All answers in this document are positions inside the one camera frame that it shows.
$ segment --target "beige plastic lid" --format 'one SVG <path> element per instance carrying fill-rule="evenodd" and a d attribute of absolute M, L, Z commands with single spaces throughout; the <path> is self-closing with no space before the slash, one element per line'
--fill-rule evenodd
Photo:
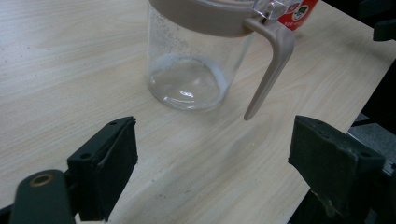
<path fill-rule="evenodd" d="M 252 31 L 243 25 L 253 17 L 253 1 L 149 0 L 168 20 L 206 35 L 243 36 Z"/>

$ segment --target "gray floor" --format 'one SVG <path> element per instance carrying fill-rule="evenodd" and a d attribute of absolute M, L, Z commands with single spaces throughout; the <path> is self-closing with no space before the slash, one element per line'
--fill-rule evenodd
<path fill-rule="evenodd" d="M 359 114 L 356 120 L 367 119 L 363 114 Z M 380 125 L 366 124 L 352 127 L 348 134 L 361 141 L 367 147 L 370 147 L 389 161 L 396 162 L 396 135 L 382 128 Z"/>

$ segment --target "glass base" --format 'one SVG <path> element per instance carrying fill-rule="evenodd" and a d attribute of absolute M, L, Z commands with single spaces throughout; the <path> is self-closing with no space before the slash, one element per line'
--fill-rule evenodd
<path fill-rule="evenodd" d="M 159 100 L 185 110 L 213 107 L 228 89 L 217 64 L 177 53 L 165 54 L 150 65 L 148 85 Z"/>

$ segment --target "light wood grain surface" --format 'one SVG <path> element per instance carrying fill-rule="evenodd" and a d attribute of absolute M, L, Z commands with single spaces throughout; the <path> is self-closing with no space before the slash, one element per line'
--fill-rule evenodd
<path fill-rule="evenodd" d="M 243 115 L 271 59 L 255 35 L 223 102 L 159 103 L 146 80 L 147 1 L 0 2 L 0 206 L 26 176 L 134 116 L 139 162 L 111 223 L 287 223 L 308 186 L 287 163 L 295 115 L 346 132 L 396 57 L 394 41 L 319 2 L 258 114 Z"/>

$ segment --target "bolt hole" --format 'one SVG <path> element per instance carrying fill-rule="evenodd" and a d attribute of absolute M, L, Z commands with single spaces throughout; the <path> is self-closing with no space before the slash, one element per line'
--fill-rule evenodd
<path fill-rule="evenodd" d="M 91 156 L 91 153 L 84 153 L 79 157 L 82 158 L 83 160 L 85 160 L 85 159 L 88 159 L 90 156 Z"/>
<path fill-rule="evenodd" d="M 40 187 L 48 184 L 53 178 L 51 174 L 38 175 L 30 181 L 30 186 Z"/>
<path fill-rule="evenodd" d="M 371 157 L 371 155 L 369 153 L 367 153 L 367 152 L 362 152 L 361 155 L 363 157 Z"/>

